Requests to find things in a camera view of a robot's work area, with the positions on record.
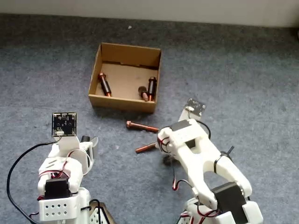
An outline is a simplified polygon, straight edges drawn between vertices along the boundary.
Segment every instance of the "open cardboard box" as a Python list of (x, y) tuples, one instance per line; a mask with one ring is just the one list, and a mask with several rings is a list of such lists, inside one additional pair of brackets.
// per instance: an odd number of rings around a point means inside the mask
[[(93, 106), (153, 113), (157, 104), (161, 50), (138, 46), (102, 43), (99, 46), (88, 96)], [(98, 74), (104, 72), (111, 97), (104, 95)], [(156, 77), (154, 101), (145, 102), (139, 86), (148, 88), (149, 78)]]

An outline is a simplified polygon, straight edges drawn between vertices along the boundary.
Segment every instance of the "copper cylinder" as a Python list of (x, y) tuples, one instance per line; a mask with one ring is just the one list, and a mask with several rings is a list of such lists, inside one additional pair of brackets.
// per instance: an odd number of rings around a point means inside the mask
[(130, 120), (127, 121), (127, 128), (128, 129), (130, 129), (130, 128), (141, 129), (141, 130), (146, 130), (146, 131), (153, 132), (153, 133), (159, 132), (159, 128), (133, 123)]
[(142, 153), (142, 152), (145, 152), (145, 151), (150, 150), (150, 149), (155, 148), (155, 147), (156, 147), (156, 143), (153, 142), (153, 143), (148, 144), (147, 146), (143, 146), (143, 147), (137, 148), (135, 150), (135, 152), (136, 153)]

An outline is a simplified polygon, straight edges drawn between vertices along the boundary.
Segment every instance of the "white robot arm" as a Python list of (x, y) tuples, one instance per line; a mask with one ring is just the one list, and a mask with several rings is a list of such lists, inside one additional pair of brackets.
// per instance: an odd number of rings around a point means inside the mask
[(76, 113), (54, 113), (52, 135), (61, 139), (52, 145), (38, 170), (40, 221), (45, 224), (108, 224), (100, 205), (90, 213), (89, 191), (80, 186), (83, 176), (93, 166), (98, 138), (90, 140), (83, 136), (79, 142)]
[[(248, 179), (209, 140), (208, 135), (195, 119), (190, 119), (192, 107), (185, 107), (178, 123), (163, 128), (158, 133), (158, 147), (163, 153), (180, 161), (188, 174), (194, 199), (185, 207), (188, 217), (198, 223), (203, 213), (216, 210), (219, 214), (207, 218), (205, 223), (217, 224), (262, 224), (263, 216), (256, 202), (247, 198), (252, 194)], [(204, 181), (207, 171), (228, 180), (228, 183), (210, 190)]]

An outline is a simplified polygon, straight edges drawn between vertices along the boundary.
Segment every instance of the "white wall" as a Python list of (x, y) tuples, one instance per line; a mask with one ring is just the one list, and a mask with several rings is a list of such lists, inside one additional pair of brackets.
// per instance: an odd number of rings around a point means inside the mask
[(0, 12), (299, 26), (299, 0), (0, 0)]

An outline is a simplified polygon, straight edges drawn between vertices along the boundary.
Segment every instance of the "circuit board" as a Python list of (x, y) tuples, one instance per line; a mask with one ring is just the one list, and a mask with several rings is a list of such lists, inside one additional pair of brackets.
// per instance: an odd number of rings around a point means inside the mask
[(57, 132), (64, 132), (60, 136), (77, 135), (77, 113), (52, 113), (52, 136), (58, 137)]
[(185, 106), (193, 108), (193, 111), (190, 112), (199, 117), (201, 117), (202, 113), (206, 109), (206, 105), (204, 103), (194, 100), (192, 98), (188, 99), (187, 104)]

